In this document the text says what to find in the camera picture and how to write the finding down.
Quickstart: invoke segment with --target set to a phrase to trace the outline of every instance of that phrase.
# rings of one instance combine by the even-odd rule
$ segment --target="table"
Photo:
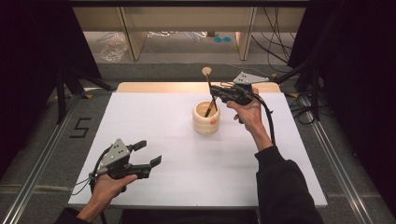
[[[275,83],[257,86],[274,110],[281,154],[299,164],[315,205],[326,206],[284,94],[276,89]],[[192,128],[193,106],[210,99],[207,83],[120,84],[111,96],[78,182],[87,178],[100,154],[117,138],[126,145],[147,140],[146,148],[131,154],[130,163],[147,163],[159,155],[163,155],[163,162],[151,171],[150,178],[128,186],[122,197],[113,200],[113,206],[256,208],[258,163],[253,155],[257,149],[245,127],[233,120],[234,111],[218,104],[220,125],[212,135],[200,135]],[[69,203],[83,205],[90,198],[90,190],[85,188],[72,196]]]

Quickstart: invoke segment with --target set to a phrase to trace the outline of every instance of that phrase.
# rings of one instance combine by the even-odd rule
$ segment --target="round spoon head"
[[[209,76],[211,71],[212,69],[210,67],[205,67],[202,69],[202,74],[204,74],[204,76]]]

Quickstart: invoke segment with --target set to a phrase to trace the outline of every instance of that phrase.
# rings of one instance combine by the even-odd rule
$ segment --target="cream-colored pot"
[[[197,104],[192,110],[192,121],[194,130],[201,134],[212,134],[215,133],[219,128],[220,122],[220,110],[218,111],[213,106],[207,118],[205,113],[209,108],[210,102],[203,101]]]

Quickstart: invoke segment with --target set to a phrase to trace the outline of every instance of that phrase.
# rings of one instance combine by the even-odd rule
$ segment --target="black stand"
[[[334,12],[330,16],[326,26],[320,33],[318,41],[316,42],[312,52],[308,58],[302,64],[295,67],[293,70],[285,74],[283,77],[275,80],[275,83],[280,84],[287,79],[300,74],[295,84],[297,92],[306,91],[308,86],[311,86],[312,98],[311,98],[311,111],[314,119],[319,120],[318,115],[318,91],[319,91],[319,64],[322,63],[323,59],[329,53],[335,39],[338,34],[338,30],[341,27],[341,22],[344,20],[345,11],[344,3],[346,0],[342,0],[340,5],[334,9]]]
[[[57,123],[61,123],[64,119],[66,114],[66,101],[64,96],[64,84],[67,88],[71,91],[73,95],[82,94],[84,92],[84,88],[81,86],[81,83],[78,81],[78,77],[82,77],[92,84],[106,90],[106,91],[115,91],[116,89],[110,85],[107,85],[105,82],[90,77],[87,74],[83,73],[82,71],[73,68],[73,67],[66,67],[59,70],[59,74],[57,76],[57,83],[56,83],[56,91],[58,93],[58,121]]]

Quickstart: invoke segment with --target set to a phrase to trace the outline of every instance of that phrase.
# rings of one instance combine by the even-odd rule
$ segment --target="human hand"
[[[253,88],[253,93],[259,94],[259,90]],[[241,119],[244,122],[245,128],[253,136],[258,150],[273,145],[262,124],[262,104],[257,99],[253,99],[248,105],[239,105],[234,101],[228,101],[227,106],[237,113],[233,119]]]
[[[93,222],[108,207],[111,200],[121,193],[122,188],[136,179],[137,175],[127,175],[123,179],[112,179],[109,175],[100,175],[96,181],[90,201],[79,212],[78,218]]]

